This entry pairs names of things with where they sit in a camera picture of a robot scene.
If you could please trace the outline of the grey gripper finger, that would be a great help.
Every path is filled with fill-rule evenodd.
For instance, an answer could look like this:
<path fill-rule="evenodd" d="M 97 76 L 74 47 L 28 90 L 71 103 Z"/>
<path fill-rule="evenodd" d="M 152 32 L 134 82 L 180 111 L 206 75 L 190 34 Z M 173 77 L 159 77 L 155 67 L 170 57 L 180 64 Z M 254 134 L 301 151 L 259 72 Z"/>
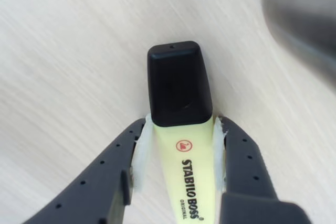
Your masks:
<path fill-rule="evenodd" d="M 219 223 L 310 223 L 302 208 L 278 199 L 255 141 L 231 119 L 219 120 L 226 170 Z"/>
<path fill-rule="evenodd" d="M 146 119 L 130 124 L 26 223 L 122 223 L 133 191 L 132 158 Z"/>

